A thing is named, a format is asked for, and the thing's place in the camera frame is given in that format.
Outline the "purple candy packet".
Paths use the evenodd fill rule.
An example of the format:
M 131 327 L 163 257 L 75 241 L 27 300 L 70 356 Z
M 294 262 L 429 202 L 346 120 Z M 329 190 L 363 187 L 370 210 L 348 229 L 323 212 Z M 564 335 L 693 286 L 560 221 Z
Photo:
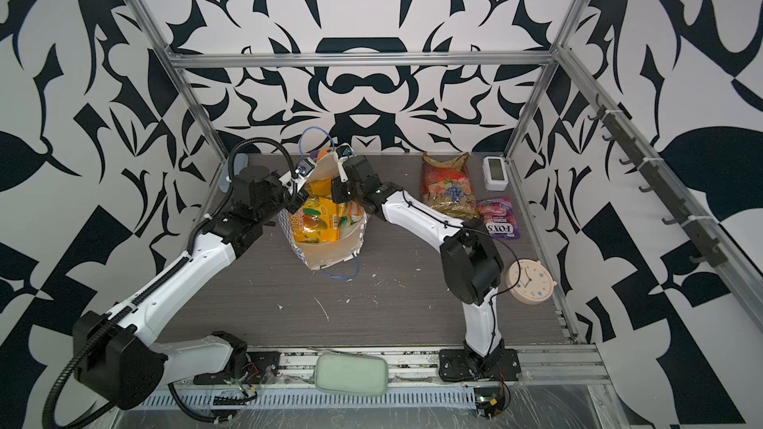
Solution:
M 481 200 L 477 202 L 477 209 L 491 236 L 505 240 L 518 240 L 521 237 L 510 198 Z

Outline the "yellow snack packet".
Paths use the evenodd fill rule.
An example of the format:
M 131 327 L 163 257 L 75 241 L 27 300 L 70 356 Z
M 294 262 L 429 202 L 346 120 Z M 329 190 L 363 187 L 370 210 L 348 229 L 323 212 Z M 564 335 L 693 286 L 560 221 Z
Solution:
M 339 242 L 359 224 L 363 211 L 357 202 L 336 204 L 332 201 L 331 179 L 306 185 L 308 199 L 290 217 L 290 228 L 298 243 L 322 244 Z

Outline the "red fruit candy bag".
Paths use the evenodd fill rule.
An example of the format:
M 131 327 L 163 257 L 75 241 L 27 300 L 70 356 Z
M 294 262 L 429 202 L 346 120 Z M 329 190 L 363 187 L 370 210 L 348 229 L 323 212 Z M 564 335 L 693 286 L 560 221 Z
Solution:
M 478 218 L 479 211 L 467 167 L 469 157 L 469 153 L 464 153 L 441 161 L 424 153 L 421 202 L 452 218 Z

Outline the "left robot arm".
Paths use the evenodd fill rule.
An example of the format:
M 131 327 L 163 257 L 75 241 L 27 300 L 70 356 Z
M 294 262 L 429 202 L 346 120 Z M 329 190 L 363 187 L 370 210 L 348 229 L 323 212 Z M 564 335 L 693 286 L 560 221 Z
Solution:
M 148 284 L 109 311 L 89 312 L 74 328 L 73 357 L 53 383 L 42 425 L 55 428 L 56 408 L 69 379 L 105 400 L 101 408 L 71 422 L 83 428 L 111 409 L 143 403 L 157 387 L 198 373 L 236 375 L 244 364 L 244 343 L 225 332 L 204 339 L 161 345 L 159 336 L 172 318 L 215 275 L 258 240 L 279 213 L 296 212 L 315 169 L 305 156 L 294 162 L 270 138 L 238 143 L 227 161 L 228 188 L 218 206 L 192 229 L 180 256 Z

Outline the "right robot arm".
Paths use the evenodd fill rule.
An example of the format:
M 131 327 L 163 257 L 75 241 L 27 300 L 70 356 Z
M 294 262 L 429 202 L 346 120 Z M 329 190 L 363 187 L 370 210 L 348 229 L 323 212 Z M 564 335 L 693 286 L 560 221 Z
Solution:
M 522 372 L 498 325 L 497 297 L 505 264 L 480 218 L 459 220 L 437 212 L 401 186 L 383 182 L 367 158 L 339 161 L 332 181 L 338 202 L 356 201 L 367 214 L 407 230 L 437 250 L 450 293 L 462 304 L 465 337 L 461 349 L 438 354 L 438 375 L 446 383 L 517 381 Z

